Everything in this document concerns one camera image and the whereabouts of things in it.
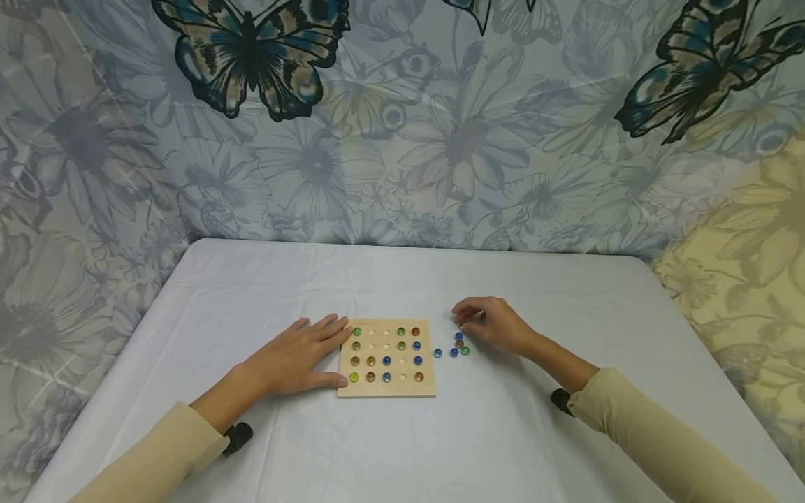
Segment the wooden peg board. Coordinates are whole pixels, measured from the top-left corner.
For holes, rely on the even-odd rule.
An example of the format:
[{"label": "wooden peg board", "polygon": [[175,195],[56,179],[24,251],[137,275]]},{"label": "wooden peg board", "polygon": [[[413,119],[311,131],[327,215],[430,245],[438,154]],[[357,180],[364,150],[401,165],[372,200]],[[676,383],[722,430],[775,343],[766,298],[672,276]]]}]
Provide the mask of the wooden peg board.
[{"label": "wooden peg board", "polygon": [[[427,320],[350,320],[353,327],[361,329],[361,335],[355,333],[341,345],[339,372],[349,379],[351,373],[358,374],[358,382],[349,382],[346,388],[338,389],[339,398],[360,397],[435,397],[436,376],[433,373],[433,347],[431,331]],[[402,327],[405,335],[400,336],[397,330]],[[413,329],[419,329],[419,335],[413,335]],[[404,342],[406,347],[398,349]],[[419,341],[422,347],[414,349],[414,342]],[[353,349],[353,343],[360,343],[359,349]],[[383,357],[391,357],[391,365],[383,364]],[[422,357],[421,365],[414,365],[414,357]],[[360,363],[353,365],[353,357]],[[367,359],[374,357],[374,365],[368,365]],[[366,379],[366,374],[374,372],[374,382]],[[391,374],[390,382],[383,382],[384,373]],[[421,372],[423,380],[417,382],[415,375]]]}]

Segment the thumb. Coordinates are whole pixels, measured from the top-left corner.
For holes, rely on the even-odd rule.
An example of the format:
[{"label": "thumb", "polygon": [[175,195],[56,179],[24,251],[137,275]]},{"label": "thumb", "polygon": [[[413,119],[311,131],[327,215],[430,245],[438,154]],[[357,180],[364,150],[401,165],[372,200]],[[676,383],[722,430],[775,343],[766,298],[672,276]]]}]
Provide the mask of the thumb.
[{"label": "thumb", "polygon": [[345,388],[346,386],[347,378],[335,372],[314,373],[308,380],[310,390],[315,388]]},{"label": "thumb", "polygon": [[480,339],[484,338],[485,330],[484,325],[477,322],[476,320],[470,320],[465,322],[460,326],[460,329],[463,333],[467,334],[470,337],[478,337]]}]

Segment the fabric backdrop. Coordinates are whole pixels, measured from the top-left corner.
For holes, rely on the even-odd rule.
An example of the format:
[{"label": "fabric backdrop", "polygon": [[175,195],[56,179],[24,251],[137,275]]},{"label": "fabric backdrop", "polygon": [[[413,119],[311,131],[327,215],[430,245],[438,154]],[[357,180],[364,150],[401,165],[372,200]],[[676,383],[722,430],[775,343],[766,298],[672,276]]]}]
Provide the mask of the fabric backdrop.
[{"label": "fabric backdrop", "polygon": [[198,237],[652,258],[803,127],[799,0],[272,4],[0,1],[4,501]]}]

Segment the wall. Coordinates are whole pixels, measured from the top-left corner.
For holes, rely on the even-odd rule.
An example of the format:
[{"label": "wall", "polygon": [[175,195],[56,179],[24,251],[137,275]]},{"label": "wall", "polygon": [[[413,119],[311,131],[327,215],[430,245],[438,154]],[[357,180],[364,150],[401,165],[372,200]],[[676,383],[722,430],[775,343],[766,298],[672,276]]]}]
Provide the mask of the wall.
[{"label": "wall", "polygon": [[654,264],[677,307],[805,481],[805,137]]},{"label": "wall", "polygon": [[146,114],[71,23],[0,20],[0,501],[23,499],[187,245]]},{"label": "wall", "polygon": [[[233,26],[221,0],[174,4]],[[295,17],[265,33],[314,14],[333,28],[244,63],[283,69],[269,110],[259,89],[239,107],[237,86],[211,90],[225,52],[180,45],[177,64],[177,30],[202,47],[221,29],[151,2],[0,3],[4,500],[22,499],[196,237],[652,258],[803,126],[805,41],[781,35],[805,18],[795,0],[283,5]],[[698,39],[667,35],[705,11],[720,14],[687,27]],[[719,23],[737,30],[702,46]],[[772,44],[791,60],[760,68]]]}]

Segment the sleeve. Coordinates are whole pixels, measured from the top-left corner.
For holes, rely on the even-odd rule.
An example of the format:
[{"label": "sleeve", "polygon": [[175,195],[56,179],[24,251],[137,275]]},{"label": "sleeve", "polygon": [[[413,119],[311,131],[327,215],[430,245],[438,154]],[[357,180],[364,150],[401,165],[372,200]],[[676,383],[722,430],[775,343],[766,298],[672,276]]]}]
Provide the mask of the sleeve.
[{"label": "sleeve", "polygon": [[177,403],[104,468],[69,503],[160,503],[179,483],[210,464],[229,439],[189,406]]},{"label": "sleeve", "polygon": [[568,407],[611,438],[676,503],[775,502],[721,451],[615,369],[596,373],[571,396]]}]

